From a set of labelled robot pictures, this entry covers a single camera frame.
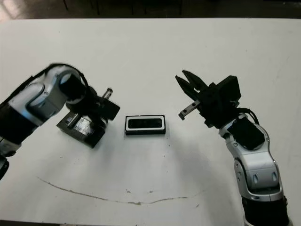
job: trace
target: black rectangular object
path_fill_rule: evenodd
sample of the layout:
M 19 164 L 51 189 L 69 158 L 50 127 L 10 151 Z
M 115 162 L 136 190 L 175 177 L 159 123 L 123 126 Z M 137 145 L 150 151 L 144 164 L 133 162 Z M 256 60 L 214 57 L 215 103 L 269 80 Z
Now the black rectangular object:
M 83 116 L 75 126 L 70 129 L 67 125 L 74 115 L 75 113 L 69 112 L 56 126 L 74 139 L 94 148 L 105 134 L 105 128 L 96 125 L 89 118 Z
M 126 135 L 165 134 L 164 115 L 134 115 L 126 116 Z

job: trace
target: white tabletop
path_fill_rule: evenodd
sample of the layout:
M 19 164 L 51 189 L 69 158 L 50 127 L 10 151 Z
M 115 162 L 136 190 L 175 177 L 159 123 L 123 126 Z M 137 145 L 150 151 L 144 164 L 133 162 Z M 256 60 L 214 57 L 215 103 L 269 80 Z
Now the white tabletop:
M 52 62 L 81 70 L 121 110 L 90 149 L 55 125 L 9 158 L 0 219 L 94 225 L 241 226 L 233 158 L 191 113 L 174 76 L 238 77 L 271 139 L 289 216 L 301 224 L 301 21 L 287 19 L 23 20 L 0 26 L 0 101 Z M 126 137 L 126 115 L 164 114 L 165 136 Z

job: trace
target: table surface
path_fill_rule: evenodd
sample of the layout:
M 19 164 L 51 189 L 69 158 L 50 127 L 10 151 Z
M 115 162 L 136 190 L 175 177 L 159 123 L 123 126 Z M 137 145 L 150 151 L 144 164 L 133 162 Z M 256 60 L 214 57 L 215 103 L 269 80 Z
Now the table surface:
M 94 225 L 241 226 L 233 158 L 191 113 L 174 76 L 238 77 L 241 107 L 271 139 L 289 216 L 301 224 L 301 21 L 289 19 L 23 20 L 0 26 L 0 101 L 52 62 L 81 70 L 121 110 L 94 148 L 38 128 L 0 182 L 0 219 Z M 126 115 L 164 114 L 165 136 L 124 135 Z

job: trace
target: black mount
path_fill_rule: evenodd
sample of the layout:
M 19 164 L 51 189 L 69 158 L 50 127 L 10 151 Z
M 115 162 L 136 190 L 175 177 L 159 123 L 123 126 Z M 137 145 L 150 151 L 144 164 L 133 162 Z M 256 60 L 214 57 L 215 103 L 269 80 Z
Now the black mount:
M 178 76 L 175 78 L 184 93 L 195 101 L 192 106 L 195 105 L 195 108 L 199 110 L 208 127 L 215 126 L 220 129 L 223 125 L 238 117 L 237 106 L 241 94 L 237 77 L 230 75 L 217 85 L 211 83 L 207 86 L 193 73 L 188 71 L 183 71 L 183 73 L 189 82 Z M 183 113 L 186 113 L 185 110 L 179 115 L 182 119 L 185 116 Z

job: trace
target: black cable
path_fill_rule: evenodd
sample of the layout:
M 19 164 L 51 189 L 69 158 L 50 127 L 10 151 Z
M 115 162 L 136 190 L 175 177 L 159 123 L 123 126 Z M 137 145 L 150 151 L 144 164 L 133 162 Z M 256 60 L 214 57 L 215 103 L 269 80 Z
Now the black cable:
M 252 119 L 254 120 L 254 122 L 259 125 L 258 118 L 256 117 L 255 113 L 253 111 L 251 111 L 249 108 L 239 107 L 239 108 L 237 108 L 237 110 L 239 113 L 249 114 L 252 117 Z

